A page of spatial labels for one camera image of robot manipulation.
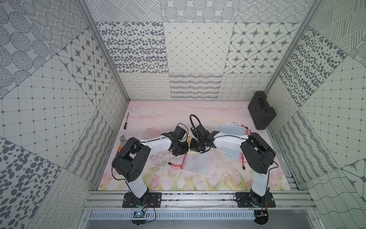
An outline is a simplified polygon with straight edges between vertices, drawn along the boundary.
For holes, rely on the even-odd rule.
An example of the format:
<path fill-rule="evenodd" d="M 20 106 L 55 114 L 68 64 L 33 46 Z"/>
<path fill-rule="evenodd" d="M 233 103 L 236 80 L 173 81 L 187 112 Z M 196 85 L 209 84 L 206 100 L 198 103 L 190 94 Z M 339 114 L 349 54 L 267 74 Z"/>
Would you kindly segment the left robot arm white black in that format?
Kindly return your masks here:
<path fill-rule="evenodd" d="M 170 151 L 174 156 L 188 153 L 189 144 L 174 136 L 160 136 L 156 139 L 138 140 L 132 137 L 116 154 L 112 161 L 112 169 L 123 177 L 132 193 L 132 198 L 145 205 L 148 201 L 149 189 L 145 185 L 141 173 L 150 155 L 162 151 Z"/>

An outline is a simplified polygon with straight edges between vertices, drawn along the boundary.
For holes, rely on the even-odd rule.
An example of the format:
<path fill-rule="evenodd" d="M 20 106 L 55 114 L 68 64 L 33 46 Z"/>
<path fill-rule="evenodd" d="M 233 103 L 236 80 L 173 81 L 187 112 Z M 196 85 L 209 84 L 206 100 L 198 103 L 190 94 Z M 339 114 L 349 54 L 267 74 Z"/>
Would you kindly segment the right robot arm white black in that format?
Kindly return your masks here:
<path fill-rule="evenodd" d="M 208 132 L 201 124 L 191 128 L 193 138 L 190 149 L 206 153 L 211 148 L 228 148 L 241 151 L 249 167 L 254 171 L 250 189 L 251 203 L 265 207 L 269 197 L 270 166 L 275 163 L 276 153 L 269 144 L 256 132 L 250 135 L 229 135 L 219 131 Z"/>

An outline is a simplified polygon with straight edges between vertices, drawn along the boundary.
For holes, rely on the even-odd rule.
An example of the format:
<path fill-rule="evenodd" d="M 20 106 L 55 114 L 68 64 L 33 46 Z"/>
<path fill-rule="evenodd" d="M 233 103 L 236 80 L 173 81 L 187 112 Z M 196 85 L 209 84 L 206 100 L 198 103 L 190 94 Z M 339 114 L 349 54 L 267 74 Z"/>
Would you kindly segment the black red screwdriver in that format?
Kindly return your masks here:
<path fill-rule="evenodd" d="M 127 114 L 127 117 L 126 117 L 126 120 L 125 120 L 125 124 L 124 124 L 124 130 L 127 129 L 129 114 L 130 114 L 130 112 L 128 112 L 128 114 Z"/>

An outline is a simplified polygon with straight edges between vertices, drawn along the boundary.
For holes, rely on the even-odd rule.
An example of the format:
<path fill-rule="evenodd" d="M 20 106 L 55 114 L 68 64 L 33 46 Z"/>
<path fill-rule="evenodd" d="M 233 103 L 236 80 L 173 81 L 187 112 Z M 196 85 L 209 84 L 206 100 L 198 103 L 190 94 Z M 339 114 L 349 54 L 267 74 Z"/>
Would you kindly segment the black plastic case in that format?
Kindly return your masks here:
<path fill-rule="evenodd" d="M 257 130 L 266 129 L 276 117 L 276 112 L 267 102 L 267 95 L 264 91 L 255 92 L 248 105 L 248 110 Z"/>

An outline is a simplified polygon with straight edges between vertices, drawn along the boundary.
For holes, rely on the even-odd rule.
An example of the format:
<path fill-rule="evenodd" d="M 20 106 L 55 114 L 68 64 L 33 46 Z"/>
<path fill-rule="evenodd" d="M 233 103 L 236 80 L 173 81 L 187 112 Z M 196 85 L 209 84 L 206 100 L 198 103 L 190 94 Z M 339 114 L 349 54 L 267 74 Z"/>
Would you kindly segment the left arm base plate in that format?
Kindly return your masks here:
<path fill-rule="evenodd" d="M 161 192 L 150 192 L 149 189 L 141 198 L 136 197 L 131 191 L 124 195 L 123 208 L 160 208 L 162 201 Z"/>

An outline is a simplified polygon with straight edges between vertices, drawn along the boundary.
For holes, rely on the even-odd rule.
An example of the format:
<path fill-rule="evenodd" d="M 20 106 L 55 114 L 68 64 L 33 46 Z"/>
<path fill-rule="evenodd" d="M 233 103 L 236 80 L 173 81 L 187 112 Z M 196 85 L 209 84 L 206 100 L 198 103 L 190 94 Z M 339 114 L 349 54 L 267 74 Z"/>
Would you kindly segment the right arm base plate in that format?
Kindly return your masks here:
<path fill-rule="evenodd" d="M 237 192 L 235 193 L 233 200 L 237 203 L 239 208 L 275 208 L 276 203 L 273 198 L 270 188 L 264 196 L 259 196 L 254 191 L 250 192 Z"/>

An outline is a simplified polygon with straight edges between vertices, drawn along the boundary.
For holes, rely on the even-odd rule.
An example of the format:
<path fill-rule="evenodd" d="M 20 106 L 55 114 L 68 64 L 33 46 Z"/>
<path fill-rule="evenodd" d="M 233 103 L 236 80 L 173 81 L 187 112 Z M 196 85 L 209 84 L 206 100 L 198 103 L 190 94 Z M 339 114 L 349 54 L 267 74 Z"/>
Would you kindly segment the aluminium mounting rail frame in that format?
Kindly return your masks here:
<path fill-rule="evenodd" d="M 81 206 L 80 223 L 91 220 L 126 220 L 136 224 L 158 220 L 254 220 L 263 214 L 272 216 L 277 210 L 305 213 L 319 220 L 319 212 L 309 192 L 271 191 L 267 203 L 256 207 L 249 201 L 248 191 L 158 191 L 150 194 L 144 207 L 132 203 L 127 191 L 90 191 Z"/>

